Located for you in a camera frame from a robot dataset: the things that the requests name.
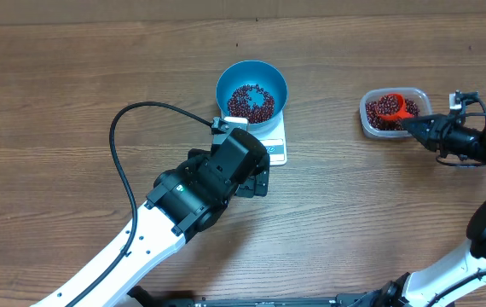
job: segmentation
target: pile of beans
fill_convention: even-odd
[[[377,130],[403,130],[400,120],[388,121],[383,120],[376,113],[376,105],[378,106],[378,112],[381,115],[390,115],[398,112],[400,108],[398,106],[398,100],[394,96],[383,96],[379,101],[371,101],[366,104],[366,115],[368,117],[368,123]],[[413,116],[419,116],[419,108],[415,101],[406,99],[406,112]]]
[[[252,101],[252,98],[249,93],[252,91],[263,95],[263,104],[261,107],[256,102],[251,107],[250,101]],[[271,119],[274,115],[274,109],[274,97],[258,84],[241,86],[234,91],[234,94],[228,100],[229,115],[247,118],[251,124],[262,123]]]

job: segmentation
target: wooden surface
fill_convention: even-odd
[[[232,201],[143,287],[209,299],[362,292],[465,239],[486,169],[369,140],[357,109],[395,86],[421,88],[439,113],[456,89],[486,101],[486,14],[0,27],[0,306],[53,292],[129,220],[108,150],[116,112],[155,100],[211,119],[219,75],[245,59],[286,77],[289,162],[266,198]],[[138,200],[211,142],[158,109],[128,113],[116,137]],[[459,304],[484,305],[486,287]]]
[[[486,13],[486,0],[0,0],[0,25]]]

